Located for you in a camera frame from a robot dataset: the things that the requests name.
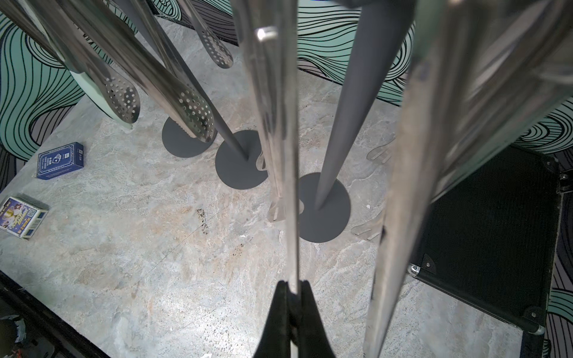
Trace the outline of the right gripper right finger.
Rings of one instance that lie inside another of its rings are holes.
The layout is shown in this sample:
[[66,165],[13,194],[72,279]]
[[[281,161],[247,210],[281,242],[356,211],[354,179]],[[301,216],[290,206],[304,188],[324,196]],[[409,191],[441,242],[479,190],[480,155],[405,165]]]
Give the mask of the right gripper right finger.
[[292,326],[296,329],[298,356],[335,358],[310,283],[307,280],[301,281],[300,289],[292,306]]

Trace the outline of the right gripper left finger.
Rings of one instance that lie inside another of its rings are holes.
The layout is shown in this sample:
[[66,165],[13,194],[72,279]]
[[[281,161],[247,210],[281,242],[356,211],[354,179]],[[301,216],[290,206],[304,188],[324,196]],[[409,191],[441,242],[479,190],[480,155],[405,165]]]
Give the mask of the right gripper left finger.
[[291,357],[291,323],[289,314],[289,286],[279,281],[275,287],[261,340],[253,358]]

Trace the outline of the dark utensil rack stand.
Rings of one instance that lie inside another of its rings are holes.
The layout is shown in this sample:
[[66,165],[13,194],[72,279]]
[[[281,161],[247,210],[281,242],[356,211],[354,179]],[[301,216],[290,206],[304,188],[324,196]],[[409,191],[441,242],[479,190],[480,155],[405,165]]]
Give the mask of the dark utensil rack stand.
[[212,145],[204,143],[188,134],[171,118],[168,118],[162,130],[165,149],[177,158],[193,158],[207,151]]
[[215,105],[201,88],[188,65],[161,28],[147,1],[117,1],[116,4],[136,25],[145,40],[159,55],[167,69],[182,80],[191,90],[192,98],[185,103],[198,116],[200,128],[197,140],[211,144],[219,134],[224,142],[216,153],[215,167],[219,179],[234,189],[251,189],[263,183],[268,173],[257,167],[262,154],[261,142],[256,131],[233,133]]
[[320,172],[299,180],[299,235],[326,243],[346,228],[351,200],[337,179],[414,20],[414,1],[361,2],[349,65]]

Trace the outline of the clear metal tongs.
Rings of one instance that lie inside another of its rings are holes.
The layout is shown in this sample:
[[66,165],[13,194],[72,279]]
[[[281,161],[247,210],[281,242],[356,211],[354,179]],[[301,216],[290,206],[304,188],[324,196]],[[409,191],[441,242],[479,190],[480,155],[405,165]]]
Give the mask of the clear metal tongs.
[[59,6],[190,137],[206,134],[185,103],[191,90],[155,58],[103,1],[59,1]]

